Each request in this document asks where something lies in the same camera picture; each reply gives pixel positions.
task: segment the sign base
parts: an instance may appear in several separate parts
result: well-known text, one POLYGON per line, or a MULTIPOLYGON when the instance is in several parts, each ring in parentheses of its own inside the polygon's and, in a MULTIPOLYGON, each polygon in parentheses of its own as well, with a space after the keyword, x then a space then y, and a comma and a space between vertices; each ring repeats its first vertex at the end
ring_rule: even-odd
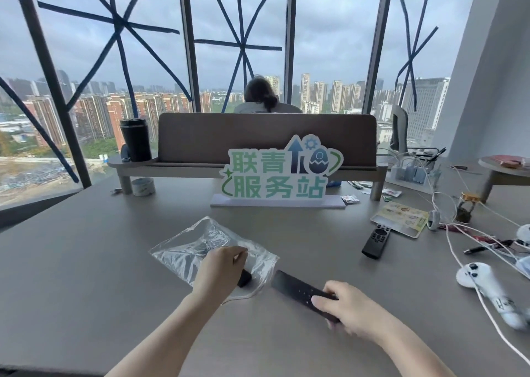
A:
POLYGON ((340 196, 324 196, 322 200, 267 200, 262 198, 231 198, 214 194, 212 207, 302 207, 302 208, 345 208, 340 196))

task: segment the person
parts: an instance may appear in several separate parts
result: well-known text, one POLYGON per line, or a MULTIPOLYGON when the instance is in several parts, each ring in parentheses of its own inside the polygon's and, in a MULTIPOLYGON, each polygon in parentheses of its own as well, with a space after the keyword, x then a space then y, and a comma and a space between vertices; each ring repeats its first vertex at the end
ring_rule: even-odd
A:
POLYGON ((245 102, 234 113, 302 113, 294 105, 279 102, 269 82, 261 76, 251 79, 245 88, 245 102))
MULTIPOLYGON (((192 292, 176 310, 123 358, 107 377, 175 377, 197 335, 234 290, 247 250, 225 246, 210 251, 197 272, 192 292)), ((374 341, 403 377, 454 377, 410 328, 346 282, 330 280, 324 291, 338 300, 313 296, 318 309, 333 314, 349 334, 374 341)))

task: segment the gear icon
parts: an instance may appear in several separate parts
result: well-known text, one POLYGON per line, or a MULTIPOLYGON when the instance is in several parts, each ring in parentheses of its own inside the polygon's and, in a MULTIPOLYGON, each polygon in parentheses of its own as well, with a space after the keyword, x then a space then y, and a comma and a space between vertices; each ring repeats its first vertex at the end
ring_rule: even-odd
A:
POLYGON ((318 146, 320 145, 320 141, 315 138, 315 137, 309 137, 306 141, 305 141, 305 147, 308 149, 308 150, 314 150, 315 148, 317 148, 318 146))

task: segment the cloudy sky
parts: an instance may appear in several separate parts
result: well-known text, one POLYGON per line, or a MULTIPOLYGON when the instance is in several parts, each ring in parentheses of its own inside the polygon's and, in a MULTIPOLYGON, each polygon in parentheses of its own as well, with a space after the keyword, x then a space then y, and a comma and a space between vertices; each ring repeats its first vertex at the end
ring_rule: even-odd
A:
MULTIPOLYGON (((98 0, 40 0, 94 14, 109 13, 98 0)), ((261 0, 242 0, 243 21, 248 25, 261 0)), ((412 32, 415 32, 423 0, 406 0, 412 32)), ((415 59, 415 74, 424 78, 450 76, 473 0, 429 0, 420 41, 434 26, 439 31, 415 59)), ((129 0, 116 0, 123 14, 129 0)), ((237 0, 222 0, 239 33, 237 0)), ((341 79, 354 83, 366 79, 379 0, 298 0, 294 83, 301 73, 312 81, 331 83, 341 79)), ((191 0, 195 38, 234 41, 215 0, 191 0)), ((42 77, 17 0, 0 0, 0 75, 4 78, 42 77)), ((113 26, 88 19, 38 9, 44 34, 56 68, 71 80, 80 81, 92 67, 112 35, 113 26)), ((250 33, 248 43, 283 47, 285 43, 286 0, 268 0, 250 33)), ((182 30, 179 0, 139 0, 131 21, 182 30)), ((188 87, 182 35, 138 31, 188 87)), ((128 31, 123 32, 129 72, 133 84, 173 86, 171 77, 156 63, 128 31)), ((227 88, 238 49, 195 45, 199 86, 227 88)), ((256 74, 283 74, 283 51, 249 51, 256 74)), ((379 77, 389 89, 397 71, 407 60, 406 34, 399 0, 392 0, 388 15, 379 77)), ((125 87, 117 46, 114 46, 94 80, 114 81, 125 87)), ((240 69, 235 89, 242 89, 240 69)))

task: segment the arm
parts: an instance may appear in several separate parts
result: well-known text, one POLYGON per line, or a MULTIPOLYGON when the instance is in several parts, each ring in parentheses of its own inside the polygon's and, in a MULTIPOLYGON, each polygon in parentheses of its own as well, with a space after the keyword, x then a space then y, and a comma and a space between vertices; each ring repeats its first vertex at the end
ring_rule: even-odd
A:
POLYGON ((313 305, 341 320, 349 334, 373 340, 388 354, 403 377, 455 377, 434 352, 400 320, 359 289, 328 281, 324 291, 338 300, 313 296, 313 305))
POLYGON ((107 377, 177 376, 202 327, 234 290, 246 260, 246 249, 238 246, 209 252, 193 291, 107 377))

